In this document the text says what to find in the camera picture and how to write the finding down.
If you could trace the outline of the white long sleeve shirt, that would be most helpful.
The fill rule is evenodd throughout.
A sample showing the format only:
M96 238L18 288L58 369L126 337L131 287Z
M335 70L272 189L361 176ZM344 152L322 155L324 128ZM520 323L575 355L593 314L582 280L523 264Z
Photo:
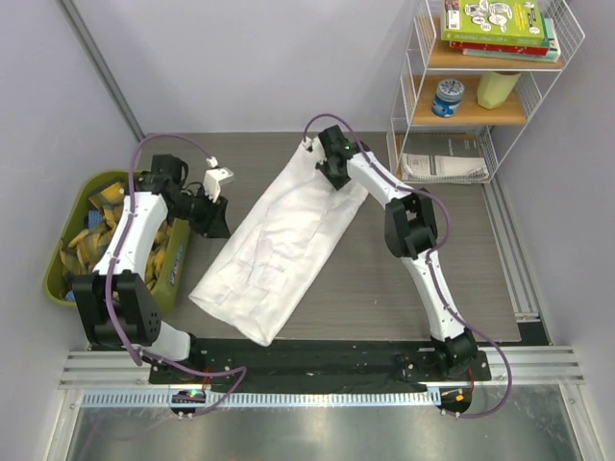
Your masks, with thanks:
M259 197L189 298L203 311L269 346L291 317L367 197L351 182L335 190L300 144Z

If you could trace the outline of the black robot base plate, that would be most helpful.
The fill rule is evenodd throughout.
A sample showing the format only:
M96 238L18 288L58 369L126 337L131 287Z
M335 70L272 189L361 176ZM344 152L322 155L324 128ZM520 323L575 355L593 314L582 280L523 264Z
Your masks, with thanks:
M427 383L488 381L484 352L446 372L433 346L414 341L250 340L197 338L182 363L205 373L247 370L236 392L257 394L384 394L421 392Z

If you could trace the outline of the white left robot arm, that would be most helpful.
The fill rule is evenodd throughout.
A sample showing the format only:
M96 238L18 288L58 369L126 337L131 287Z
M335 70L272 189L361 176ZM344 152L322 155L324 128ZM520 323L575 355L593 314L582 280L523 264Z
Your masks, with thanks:
M146 266L163 222L179 219L205 237L229 238L228 201L223 185L233 172L209 160L198 189L185 189L187 165L172 155L155 155L149 170L131 174L124 207L111 243L92 273L76 277L73 293L93 346L122 349L135 361L142 356L172 360L171 371L182 382L197 381L205 360L192 349L192 336L162 319L162 311L146 286Z

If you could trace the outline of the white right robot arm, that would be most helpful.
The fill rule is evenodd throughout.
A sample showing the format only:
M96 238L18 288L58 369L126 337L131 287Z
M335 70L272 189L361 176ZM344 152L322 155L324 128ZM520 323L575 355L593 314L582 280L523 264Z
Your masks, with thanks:
M356 182L381 205L385 245L407 268L428 315L435 371L446 379L465 374L478 346L442 272L432 195L397 179L336 125L319 133L310 149L318 156L316 168L335 189Z

